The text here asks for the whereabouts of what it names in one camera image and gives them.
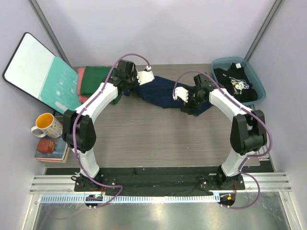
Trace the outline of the navy blue t shirt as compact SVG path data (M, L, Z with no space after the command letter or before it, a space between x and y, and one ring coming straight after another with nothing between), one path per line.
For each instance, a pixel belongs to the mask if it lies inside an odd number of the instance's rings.
M130 92L133 92L134 94L141 97L143 100L162 107L164 109L176 108L180 109L186 114L193 116L199 116L213 106L209 102L204 102L203 104L201 104L200 108L185 107L183 101L175 101L173 99L174 85L175 81L173 80L155 76L152 82L138 86L137 88L130 90Z

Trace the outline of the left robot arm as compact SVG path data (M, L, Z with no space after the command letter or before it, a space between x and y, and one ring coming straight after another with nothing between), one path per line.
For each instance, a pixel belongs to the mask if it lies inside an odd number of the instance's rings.
M120 185L103 184L101 171L94 155L96 132L94 123L100 113L122 92L141 83L135 64L120 59L110 69L98 89L75 110L66 110L63 115L62 139L75 154L80 167L77 184L87 186L91 191L101 187L121 188Z

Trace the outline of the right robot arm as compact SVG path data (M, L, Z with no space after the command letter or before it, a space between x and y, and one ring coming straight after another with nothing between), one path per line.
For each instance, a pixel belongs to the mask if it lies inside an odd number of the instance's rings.
M204 103L214 105L231 121L231 151L216 174L218 188L230 189L238 180L241 169L249 157L267 144L264 113L244 106L209 75L194 76L194 87L174 86L174 100L181 99L182 111L195 115Z

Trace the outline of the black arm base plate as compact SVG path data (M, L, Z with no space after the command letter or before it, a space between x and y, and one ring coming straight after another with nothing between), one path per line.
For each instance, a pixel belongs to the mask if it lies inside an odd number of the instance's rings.
M251 172L244 168L230 189L218 188L218 167L100 168L103 184L121 185L121 196L200 196L210 191L245 190L251 182L271 182L273 172ZM106 188L114 195L118 188Z

